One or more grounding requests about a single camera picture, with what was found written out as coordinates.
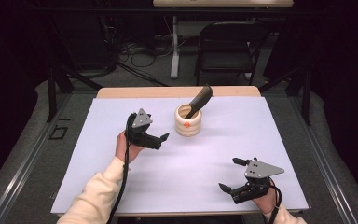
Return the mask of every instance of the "sleeve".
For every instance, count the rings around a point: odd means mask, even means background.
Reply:
[[[264,214],[264,216],[269,220],[271,213]],[[275,217],[274,224],[307,224],[307,222],[302,217],[293,217],[281,204],[277,216]]]
[[[123,178],[124,162],[114,157],[102,173],[97,173],[77,195],[57,223],[103,223],[109,219],[118,182]]]

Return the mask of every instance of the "white tabletop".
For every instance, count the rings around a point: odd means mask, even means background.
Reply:
[[[147,133],[170,133],[160,150],[145,149],[131,163],[117,216],[220,215],[258,211],[252,202],[235,204],[218,186],[246,183],[246,167],[232,158],[281,167],[275,175],[288,209],[308,209],[282,139],[263,97],[213,97],[202,108],[202,128],[194,137],[174,129],[174,110],[192,98],[94,99],[51,212],[64,213],[86,182],[112,160],[116,136],[130,113],[152,115]]]

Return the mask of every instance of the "black chair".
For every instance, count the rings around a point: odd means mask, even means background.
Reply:
[[[257,21],[220,21],[205,26],[196,62],[197,85],[201,72],[251,73],[252,85],[260,47],[268,37],[267,26]]]

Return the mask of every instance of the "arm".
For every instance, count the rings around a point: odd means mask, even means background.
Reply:
[[[272,210],[275,208],[276,193],[275,189],[269,189],[267,195],[253,199],[254,203],[269,221]],[[302,217],[293,217],[281,204],[274,224],[306,224]]]
[[[123,177],[126,137],[117,137],[116,156],[102,173],[97,173],[77,195],[71,207],[57,223],[106,223],[115,195],[120,191],[118,182]],[[133,161],[143,147],[130,145],[129,161]]]

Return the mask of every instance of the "hand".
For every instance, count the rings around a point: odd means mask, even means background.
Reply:
[[[122,161],[124,161],[126,158],[126,150],[127,150],[127,146],[126,146],[127,138],[126,138],[126,135],[124,134],[124,132],[120,133],[117,136],[116,141],[117,141],[116,142],[116,157],[121,159]],[[142,151],[142,149],[144,149],[144,147],[130,144],[129,162],[132,162],[133,160],[135,160],[135,158],[138,156],[139,152]]]
[[[252,201],[257,205],[262,213],[268,214],[274,210],[276,206],[276,192],[275,189],[269,188],[266,195],[252,199]]]

